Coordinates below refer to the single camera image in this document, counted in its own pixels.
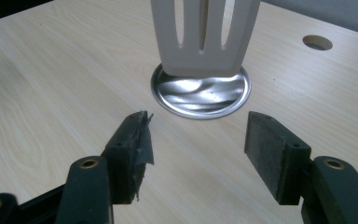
hole in table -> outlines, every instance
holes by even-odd
[[[319,35],[306,35],[303,38],[303,43],[309,48],[317,50],[329,50],[333,47],[333,43],[329,39]]]

shiny metal surface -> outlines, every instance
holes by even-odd
[[[156,68],[151,88],[156,100],[173,114],[189,119],[216,119],[240,108],[251,90],[241,67],[234,77],[173,77]]]

wood grain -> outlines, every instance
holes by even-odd
[[[243,62],[247,103],[221,119],[183,119],[150,90],[159,56],[149,4],[56,0],[0,20],[0,192],[24,203],[59,186],[139,110],[155,114],[156,165],[140,202],[115,206],[116,223],[302,223],[243,153],[250,110],[283,123],[312,158],[358,171],[358,33],[262,3]],[[305,35],[333,48],[310,49]]]

white slotted holder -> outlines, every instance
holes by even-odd
[[[221,34],[226,0],[183,1],[184,38],[179,44],[174,0],[151,0],[164,71],[178,77],[235,76],[252,35],[260,0],[235,1],[224,46]]]

light wood surface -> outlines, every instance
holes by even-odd
[[[333,42],[310,49],[305,35]],[[235,113],[177,117],[150,90],[159,64],[150,2],[56,0],[0,20],[0,192],[24,203],[100,155],[130,113],[154,113],[155,154],[140,202],[116,223],[302,223],[243,153],[248,111],[271,115],[358,171],[358,33],[261,4],[243,66],[252,92]]]

